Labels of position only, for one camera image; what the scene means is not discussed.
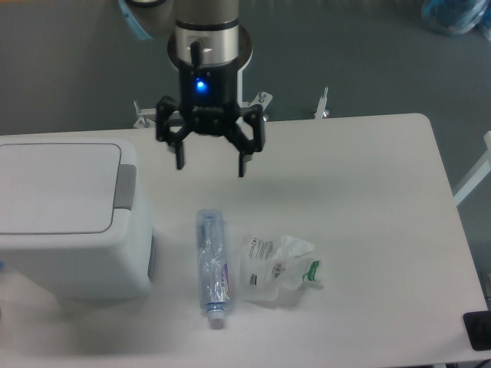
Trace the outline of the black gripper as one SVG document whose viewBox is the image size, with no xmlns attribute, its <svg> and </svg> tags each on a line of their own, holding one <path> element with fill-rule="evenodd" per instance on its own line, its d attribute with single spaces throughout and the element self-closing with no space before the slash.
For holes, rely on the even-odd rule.
<svg viewBox="0 0 491 368">
<path fill-rule="evenodd" d="M 156 105 L 156 139 L 165 142 L 176 155 L 176 168 L 185 165 L 183 140 L 193 131 L 201 135 L 225 136 L 239 152 L 239 178 L 246 173 L 246 163 L 265 145 L 264 109 L 256 103 L 239 108 L 237 63 L 194 68 L 179 63 L 180 103 L 162 97 Z M 178 131 L 170 127 L 170 117 L 178 112 L 183 123 Z M 248 138 L 237 124 L 239 118 L 252 128 Z"/>
</svg>

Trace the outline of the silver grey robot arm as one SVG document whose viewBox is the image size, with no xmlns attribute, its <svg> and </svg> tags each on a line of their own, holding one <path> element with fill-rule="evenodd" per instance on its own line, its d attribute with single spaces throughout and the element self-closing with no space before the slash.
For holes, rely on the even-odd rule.
<svg viewBox="0 0 491 368">
<path fill-rule="evenodd" d="M 185 164 L 183 141 L 191 133 L 223 136 L 239 152 L 239 175 L 265 145 L 264 107 L 239 100 L 240 46 L 237 1 L 120 1 L 139 39 L 173 33 L 180 98 L 156 105 L 156 138 Z"/>
</svg>

